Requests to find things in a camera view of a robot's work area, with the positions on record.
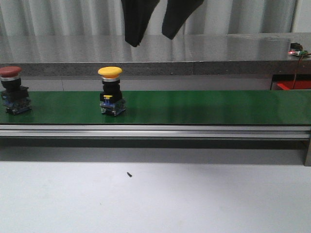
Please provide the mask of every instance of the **yellow mushroom button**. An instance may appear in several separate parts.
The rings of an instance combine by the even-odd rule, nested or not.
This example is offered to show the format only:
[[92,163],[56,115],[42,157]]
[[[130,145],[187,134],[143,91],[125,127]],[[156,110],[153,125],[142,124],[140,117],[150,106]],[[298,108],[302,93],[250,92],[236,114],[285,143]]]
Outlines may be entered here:
[[104,78],[113,79],[122,73],[122,69],[119,67],[103,67],[98,70],[98,73]]

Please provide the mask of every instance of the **granite countertop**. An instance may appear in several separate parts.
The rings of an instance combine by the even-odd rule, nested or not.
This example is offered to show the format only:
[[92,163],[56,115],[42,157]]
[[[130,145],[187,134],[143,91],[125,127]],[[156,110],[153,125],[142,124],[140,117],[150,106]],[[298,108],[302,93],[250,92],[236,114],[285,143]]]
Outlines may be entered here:
[[[24,76],[97,75],[121,66],[124,75],[293,74],[298,58],[290,43],[311,50],[311,33],[146,35],[131,47],[124,36],[0,37],[0,66],[19,65]],[[311,73],[305,58],[300,74]]]

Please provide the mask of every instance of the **metal post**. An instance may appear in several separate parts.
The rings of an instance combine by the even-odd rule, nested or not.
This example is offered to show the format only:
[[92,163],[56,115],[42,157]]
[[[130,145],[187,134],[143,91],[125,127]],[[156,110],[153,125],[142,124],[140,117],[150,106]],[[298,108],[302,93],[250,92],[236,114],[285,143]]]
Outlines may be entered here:
[[308,146],[307,156],[305,160],[305,166],[311,166],[311,138],[309,140],[309,146]]

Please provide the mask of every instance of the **yellow tab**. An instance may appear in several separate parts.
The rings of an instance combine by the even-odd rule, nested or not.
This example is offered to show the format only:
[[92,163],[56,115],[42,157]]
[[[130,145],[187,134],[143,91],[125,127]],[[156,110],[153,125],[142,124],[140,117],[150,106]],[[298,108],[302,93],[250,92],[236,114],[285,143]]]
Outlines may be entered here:
[[110,99],[112,96],[109,96],[109,95],[104,95],[104,98],[106,99]]
[[123,70],[119,67],[103,67],[98,70],[98,73],[105,78],[116,78],[121,74]]

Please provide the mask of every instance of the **white floor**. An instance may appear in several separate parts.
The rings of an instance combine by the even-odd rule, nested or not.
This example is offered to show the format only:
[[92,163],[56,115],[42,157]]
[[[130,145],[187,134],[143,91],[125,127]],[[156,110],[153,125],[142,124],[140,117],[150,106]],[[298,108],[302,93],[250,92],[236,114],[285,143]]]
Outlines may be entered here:
[[0,232],[309,233],[303,153],[4,145]]

